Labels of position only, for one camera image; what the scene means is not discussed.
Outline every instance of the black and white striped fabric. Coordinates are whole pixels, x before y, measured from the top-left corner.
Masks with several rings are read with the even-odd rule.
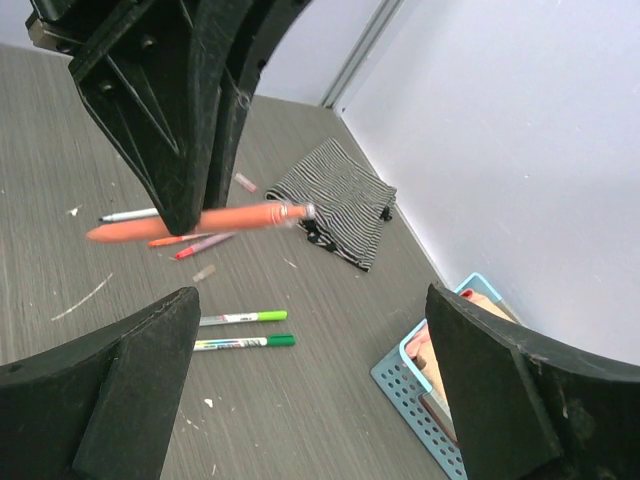
[[[315,220],[300,225],[307,239],[369,271],[382,225],[391,220],[396,189],[354,162],[330,138],[289,170],[265,197],[313,203]]]

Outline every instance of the green marker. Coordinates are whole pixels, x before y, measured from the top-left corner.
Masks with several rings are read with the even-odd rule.
[[[221,340],[197,340],[193,346],[194,352],[205,350],[222,350],[225,348],[252,347],[292,347],[296,344],[296,337],[290,333],[279,333],[268,337],[227,338]]]
[[[226,323],[243,323],[243,322],[280,322],[287,319],[286,310],[276,310],[273,312],[256,312],[256,313],[234,313],[231,315],[217,315],[215,317],[202,317],[200,319],[201,327],[209,327],[211,325],[224,325]]]

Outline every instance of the light blue plastic basket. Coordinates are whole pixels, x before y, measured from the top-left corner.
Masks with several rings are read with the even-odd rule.
[[[486,295],[493,303],[502,302],[500,294],[479,273],[469,275],[455,289],[455,292],[461,293],[468,288]],[[425,323],[427,320],[422,320],[373,367],[371,376],[449,478],[467,480],[460,449],[442,432],[433,417],[420,403],[420,396],[431,393],[433,387],[405,352],[405,346],[409,340]]]

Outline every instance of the red marker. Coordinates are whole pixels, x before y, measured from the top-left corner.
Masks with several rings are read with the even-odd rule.
[[[202,240],[201,242],[194,243],[193,245],[185,248],[184,250],[180,250],[178,253],[176,253],[175,259],[182,260],[183,258],[190,257],[191,255],[201,252],[202,250],[205,250],[209,247],[213,247],[214,245],[222,243],[225,240],[228,240],[229,238],[233,237],[234,235],[235,235],[235,232],[219,233],[218,235],[212,235]]]

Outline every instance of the orange marker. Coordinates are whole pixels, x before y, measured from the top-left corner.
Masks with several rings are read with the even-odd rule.
[[[202,212],[200,222],[191,234],[260,229],[314,217],[315,206],[312,204],[290,205],[269,202],[249,207],[221,208]],[[167,236],[169,231],[159,217],[110,223],[87,233],[88,240],[100,243],[156,240]]]
[[[174,243],[186,242],[193,240],[194,238],[206,237],[211,235],[210,233],[194,233],[193,235],[180,235],[179,237],[165,237],[159,240],[153,240],[149,242],[150,247],[165,247],[167,245],[173,245]]]

